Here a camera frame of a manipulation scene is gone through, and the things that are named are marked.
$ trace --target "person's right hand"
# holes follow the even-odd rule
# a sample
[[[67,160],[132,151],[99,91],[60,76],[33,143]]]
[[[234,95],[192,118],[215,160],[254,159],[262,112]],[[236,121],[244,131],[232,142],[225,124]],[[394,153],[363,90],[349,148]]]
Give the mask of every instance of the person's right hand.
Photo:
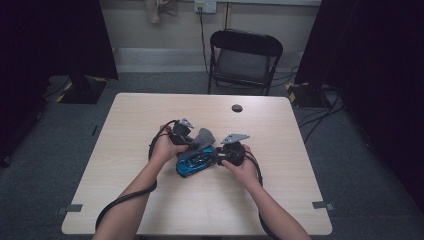
[[[250,154],[250,147],[246,144],[243,144],[243,147],[246,151],[246,155],[253,158],[252,154]],[[243,184],[244,187],[259,183],[255,164],[246,157],[240,166],[235,166],[227,160],[223,160],[222,165],[230,170],[236,176],[237,181]]]

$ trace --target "black chair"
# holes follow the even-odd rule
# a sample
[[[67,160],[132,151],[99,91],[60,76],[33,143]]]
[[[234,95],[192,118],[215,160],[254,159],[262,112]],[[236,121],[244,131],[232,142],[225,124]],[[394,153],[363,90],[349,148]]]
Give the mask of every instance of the black chair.
[[[208,94],[212,82],[266,89],[268,95],[283,45],[274,37],[234,29],[219,30],[210,38]]]

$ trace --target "chair seat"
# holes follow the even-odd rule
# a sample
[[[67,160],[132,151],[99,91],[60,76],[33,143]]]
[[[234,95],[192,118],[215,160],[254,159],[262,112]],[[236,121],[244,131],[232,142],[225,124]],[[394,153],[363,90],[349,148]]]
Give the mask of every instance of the chair seat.
[[[265,84],[268,81],[269,65],[270,57],[221,49],[214,75]]]

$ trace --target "forearm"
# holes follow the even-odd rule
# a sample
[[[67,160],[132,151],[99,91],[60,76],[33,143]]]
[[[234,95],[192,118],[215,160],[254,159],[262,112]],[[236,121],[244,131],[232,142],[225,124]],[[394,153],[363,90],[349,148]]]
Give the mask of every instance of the forearm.
[[[149,188],[162,167],[159,161],[149,161],[119,197]],[[148,199],[146,194],[114,206],[104,216],[93,239],[134,239]]]
[[[305,229],[259,183],[246,186],[262,219],[280,239],[310,239]]]

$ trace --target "table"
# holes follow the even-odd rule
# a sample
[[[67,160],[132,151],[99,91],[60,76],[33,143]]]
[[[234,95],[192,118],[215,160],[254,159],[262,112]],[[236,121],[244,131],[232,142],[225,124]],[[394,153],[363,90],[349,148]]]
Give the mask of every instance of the table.
[[[242,112],[232,111],[238,104]],[[249,134],[264,178],[264,188],[311,235],[327,235],[332,226],[288,99],[264,96],[118,94],[75,193],[65,234],[94,234],[100,211],[116,199],[147,163],[151,139],[161,124],[187,118],[215,136],[213,146],[229,133]],[[265,235],[247,191],[224,167],[214,165],[187,178],[165,165],[150,194],[138,234],[199,236]]]

